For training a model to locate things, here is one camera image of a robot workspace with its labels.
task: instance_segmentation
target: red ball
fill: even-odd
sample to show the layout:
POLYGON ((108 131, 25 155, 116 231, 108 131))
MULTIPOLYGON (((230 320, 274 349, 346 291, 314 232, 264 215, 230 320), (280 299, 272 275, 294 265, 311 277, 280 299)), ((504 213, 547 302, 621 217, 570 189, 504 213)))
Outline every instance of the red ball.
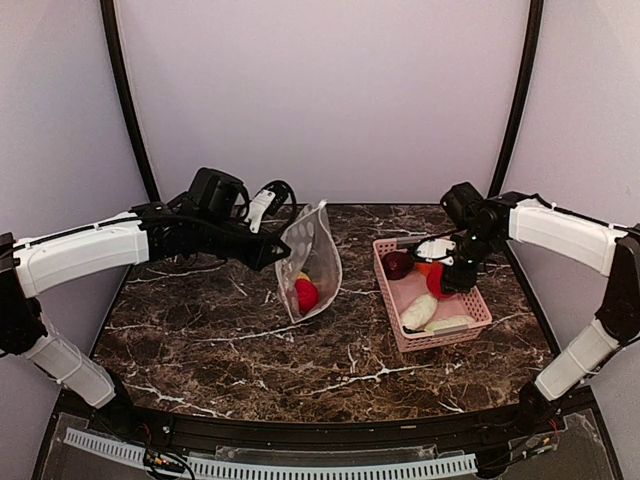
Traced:
POLYGON ((300 308, 300 313, 306 315, 318 304, 320 293, 313 283, 304 278, 296 280, 294 286, 296 292, 298 292, 298 307, 300 308))
POLYGON ((452 295, 445 295, 442 293, 442 274, 444 273, 444 265, 440 262, 434 262, 429 274, 427 275, 427 288, 431 294, 438 300, 444 300, 450 298, 452 295))

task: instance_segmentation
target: plastic bag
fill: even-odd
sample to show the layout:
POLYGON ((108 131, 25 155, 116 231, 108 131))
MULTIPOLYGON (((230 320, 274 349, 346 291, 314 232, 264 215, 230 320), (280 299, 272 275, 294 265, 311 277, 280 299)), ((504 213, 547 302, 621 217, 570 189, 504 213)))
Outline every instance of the plastic bag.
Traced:
POLYGON ((276 262, 278 296, 293 323, 325 310, 338 295, 342 284, 342 263, 331 237, 326 205, 326 200, 321 201, 317 207, 307 205, 282 235, 282 240, 291 247, 291 255, 276 262), (302 271, 309 276, 319 292, 317 305, 306 315, 300 313, 294 287, 302 271))

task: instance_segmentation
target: marble table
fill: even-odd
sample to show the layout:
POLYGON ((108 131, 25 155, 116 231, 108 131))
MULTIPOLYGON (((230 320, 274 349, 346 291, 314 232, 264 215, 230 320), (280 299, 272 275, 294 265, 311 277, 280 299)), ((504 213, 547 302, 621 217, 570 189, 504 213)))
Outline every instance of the marble table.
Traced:
POLYGON ((334 304, 291 324, 273 267, 214 257, 134 267, 95 350, 135 403, 282 422, 363 422, 515 403, 552 354, 506 258, 478 288, 494 323, 478 339, 401 354, 372 264, 379 238, 452 228, 438 206, 332 205, 344 268, 334 304))

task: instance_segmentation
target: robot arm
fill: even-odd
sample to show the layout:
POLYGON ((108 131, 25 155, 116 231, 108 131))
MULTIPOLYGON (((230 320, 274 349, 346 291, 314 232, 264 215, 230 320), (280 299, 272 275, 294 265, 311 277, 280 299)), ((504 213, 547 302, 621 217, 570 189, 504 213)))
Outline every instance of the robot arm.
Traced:
POLYGON ((469 183, 454 186, 441 205, 458 229, 447 240, 427 239, 414 255, 443 258, 443 293, 468 292, 479 264, 505 240, 544 247, 609 277, 605 297, 591 323, 520 392, 521 430, 553 412, 559 400, 592 375, 640 332, 640 232, 606 224, 548 204, 538 195, 509 192, 483 199, 469 183))
POLYGON ((60 335, 35 297, 95 272, 197 252, 235 258, 254 270, 285 258, 281 231, 296 216, 295 196, 281 181, 253 201, 242 182, 211 169, 198 171, 190 189, 169 204, 134 207, 102 222, 40 238, 0 236, 0 349, 24 355, 89 405, 116 397, 117 379, 60 335), (239 196, 241 216, 232 216, 239 196), (275 214, 287 197, 289 221, 276 232, 260 231, 262 216, 275 214))

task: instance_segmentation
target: pink basket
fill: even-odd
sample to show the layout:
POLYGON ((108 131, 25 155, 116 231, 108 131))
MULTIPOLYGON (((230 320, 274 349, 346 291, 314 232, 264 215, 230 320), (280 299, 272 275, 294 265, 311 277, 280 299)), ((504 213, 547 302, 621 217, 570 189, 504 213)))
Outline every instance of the pink basket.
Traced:
POLYGON ((400 315, 420 295, 427 293, 426 278, 419 271, 414 270, 402 280, 389 282, 382 268, 382 257, 403 246, 415 244, 424 237, 404 237, 376 240, 373 242, 374 269, 384 303, 389 312, 389 319, 396 337, 398 349, 401 352, 425 350, 451 343, 473 340, 484 328, 491 324, 491 312, 484 303, 476 287, 468 294, 458 294, 447 300, 440 300, 438 308, 433 314, 433 320, 448 318, 454 315, 468 315, 475 320, 471 326, 452 327, 434 332, 405 333, 400 323, 400 315))

